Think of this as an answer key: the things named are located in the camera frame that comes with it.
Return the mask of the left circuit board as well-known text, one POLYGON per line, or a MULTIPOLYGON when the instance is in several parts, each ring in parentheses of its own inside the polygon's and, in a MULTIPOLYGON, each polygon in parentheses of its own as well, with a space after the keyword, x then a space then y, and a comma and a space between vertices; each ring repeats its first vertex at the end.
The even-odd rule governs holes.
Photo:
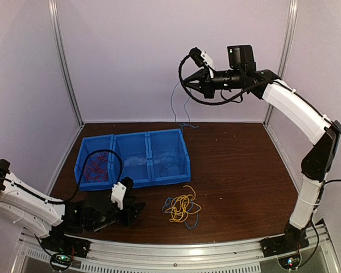
POLYGON ((54 270, 67 270, 73 263, 73 259, 65 254, 53 254, 49 264, 54 270))

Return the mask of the right aluminium frame post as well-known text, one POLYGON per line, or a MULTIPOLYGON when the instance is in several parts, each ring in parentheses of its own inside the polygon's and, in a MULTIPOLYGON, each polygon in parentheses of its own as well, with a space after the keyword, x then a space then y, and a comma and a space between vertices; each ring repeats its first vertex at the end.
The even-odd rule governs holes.
POLYGON ((286 72, 288 58, 290 56, 290 52, 292 49, 294 33, 296 29, 296 24, 297 24, 297 17, 298 17, 298 0, 290 0, 284 42, 282 46, 282 53, 281 53, 280 62, 278 65, 278 71, 277 71, 277 74, 281 78, 284 77, 285 72, 286 72))

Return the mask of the left aluminium frame post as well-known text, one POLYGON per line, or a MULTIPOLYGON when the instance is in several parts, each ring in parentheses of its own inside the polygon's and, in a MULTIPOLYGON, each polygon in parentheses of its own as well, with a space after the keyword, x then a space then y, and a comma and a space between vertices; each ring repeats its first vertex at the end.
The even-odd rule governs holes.
POLYGON ((59 64, 60 64, 66 92, 68 94, 69 103, 72 108, 77 125, 79 127, 82 127, 84 125, 84 122, 82 119, 82 115, 80 113, 80 108, 77 102, 76 95, 74 93, 73 84, 72 84, 71 77, 70 77, 68 62, 66 59, 65 48, 64 48, 64 43, 63 43, 63 37, 61 34, 57 1, 49 0, 48 7, 49 7, 49 15, 51 18, 57 54, 59 58, 59 64))

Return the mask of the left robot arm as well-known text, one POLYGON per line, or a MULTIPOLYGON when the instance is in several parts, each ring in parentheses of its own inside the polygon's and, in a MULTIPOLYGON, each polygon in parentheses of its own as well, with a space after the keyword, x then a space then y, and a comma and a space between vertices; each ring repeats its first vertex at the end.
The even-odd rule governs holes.
POLYGON ((50 197, 28 186, 9 166, 7 160, 0 159, 0 213, 37 237, 48 238, 48 243, 59 253, 70 248, 70 239, 64 234, 98 233, 118 222, 130 226, 145 207, 145 203, 136 202, 131 195, 133 181, 129 177, 116 183, 110 193, 93 192, 73 202, 50 197))

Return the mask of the circuit board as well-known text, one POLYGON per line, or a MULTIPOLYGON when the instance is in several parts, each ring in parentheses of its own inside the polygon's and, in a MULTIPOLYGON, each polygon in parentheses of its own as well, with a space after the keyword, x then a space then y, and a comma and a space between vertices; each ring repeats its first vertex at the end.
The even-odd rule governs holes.
POLYGON ((297 268, 301 263, 301 256, 294 254, 294 255, 287 255, 284 257, 278 258, 278 263, 284 270, 294 270, 297 268))
POLYGON ((49 264, 54 270, 67 270, 73 263, 73 259, 65 254, 53 254, 49 264))

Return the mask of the blue plastic bin left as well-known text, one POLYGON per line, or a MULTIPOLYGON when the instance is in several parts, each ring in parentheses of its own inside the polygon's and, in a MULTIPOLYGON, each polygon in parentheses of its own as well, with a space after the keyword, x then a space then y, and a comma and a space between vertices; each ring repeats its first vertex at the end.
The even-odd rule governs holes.
POLYGON ((112 187, 108 171, 110 155, 103 150, 112 148, 113 138, 113 135, 101 135, 82 139, 74 167, 77 183, 84 169, 79 187, 81 192, 103 191, 112 187))

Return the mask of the aluminium frame post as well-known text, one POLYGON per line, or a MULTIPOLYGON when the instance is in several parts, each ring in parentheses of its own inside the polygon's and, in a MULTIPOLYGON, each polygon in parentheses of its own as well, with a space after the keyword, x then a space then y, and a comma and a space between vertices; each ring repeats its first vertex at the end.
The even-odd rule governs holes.
POLYGON ((48 7, 49 7, 49 15, 51 18, 57 54, 59 58, 59 64, 60 64, 66 92, 68 94, 69 103, 72 108, 77 125, 79 127, 82 127, 84 125, 84 122, 82 119, 82 115, 80 113, 80 108, 77 102, 76 95, 74 93, 73 84, 72 84, 71 77, 70 77, 68 62, 66 59, 65 48, 64 48, 64 43, 63 43, 63 37, 61 34, 57 1, 49 0, 48 7))
POLYGON ((282 53, 281 53, 280 62, 278 65, 278 71, 277 71, 277 74, 281 78, 284 77, 285 72, 286 72, 288 58, 290 56, 290 52, 292 49, 294 33, 296 29, 296 24, 297 24, 297 17, 298 17, 298 0, 290 0, 284 42, 282 46, 282 53))

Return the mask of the blue plastic bin right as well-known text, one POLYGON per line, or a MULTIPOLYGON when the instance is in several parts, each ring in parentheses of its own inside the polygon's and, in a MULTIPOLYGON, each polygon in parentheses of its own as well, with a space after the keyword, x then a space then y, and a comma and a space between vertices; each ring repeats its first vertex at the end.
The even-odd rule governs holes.
POLYGON ((148 132, 152 185, 188 183, 190 158, 180 129, 148 132))

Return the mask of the right circuit board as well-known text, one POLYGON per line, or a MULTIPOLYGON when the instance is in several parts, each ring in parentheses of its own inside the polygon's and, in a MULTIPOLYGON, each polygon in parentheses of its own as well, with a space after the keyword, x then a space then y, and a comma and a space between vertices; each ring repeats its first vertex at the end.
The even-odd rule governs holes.
POLYGON ((284 257, 278 258, 278 263, 284 270, 294 270, 297 268, 301 263, 301 256, 294 254, 294 255, 287 255, 284 257))

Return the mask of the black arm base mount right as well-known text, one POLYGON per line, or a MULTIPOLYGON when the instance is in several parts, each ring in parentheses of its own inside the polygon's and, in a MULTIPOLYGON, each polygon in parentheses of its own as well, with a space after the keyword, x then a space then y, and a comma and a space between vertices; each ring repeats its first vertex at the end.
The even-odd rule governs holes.
POLYGON ((265 258, 294 252, 309 245, 310 243, 307 238, 302 238, 295 242, 287 240, 285 235, 266 237, 260 241, 261 250, 265 258))

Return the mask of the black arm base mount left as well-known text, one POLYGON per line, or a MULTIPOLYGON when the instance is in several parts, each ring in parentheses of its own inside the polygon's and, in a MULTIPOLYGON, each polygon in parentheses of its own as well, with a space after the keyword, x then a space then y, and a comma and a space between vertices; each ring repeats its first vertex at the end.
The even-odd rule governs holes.
POLYGON ((47 237, 41 240, 42 246, 57 253, 86 258, 90 249, 90 241, 74 237, 47 237))

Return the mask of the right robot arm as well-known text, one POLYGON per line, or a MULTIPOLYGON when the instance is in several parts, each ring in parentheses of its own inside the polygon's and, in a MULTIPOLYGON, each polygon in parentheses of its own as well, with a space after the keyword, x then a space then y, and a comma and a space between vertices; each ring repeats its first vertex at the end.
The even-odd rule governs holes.
POLYGON ((206 51, 192 48, 179 65, 178 77, 186 94, 203 105, 225 105, 252 93, 282 112, 312 143, 313 148, 301 163, 298 200, 280 238, 282 249, 292 251, 301 243, 327 184, 341 124, 323 115, 272 71, 257 70, 251 45, 232 45, 227 53, 230 68, 218 71, 206 51))

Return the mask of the aluminium front rail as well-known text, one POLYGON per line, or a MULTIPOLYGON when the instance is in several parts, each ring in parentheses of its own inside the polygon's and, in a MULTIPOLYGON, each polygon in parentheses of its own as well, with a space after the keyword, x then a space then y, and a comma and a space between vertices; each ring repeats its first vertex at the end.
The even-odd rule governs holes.
MULTIPOLYGON (((296 271, 285 270, 284 256, 266 257, 263 238, 188 245, 134 244, 88 239, 86 258, 74 258, 64 272, 341 272, 332 240, 324 224, 316 225, 319 244, 311 259, 296 271)), ((24 229, 9 272, 55 272, 50 257, 24 229)))

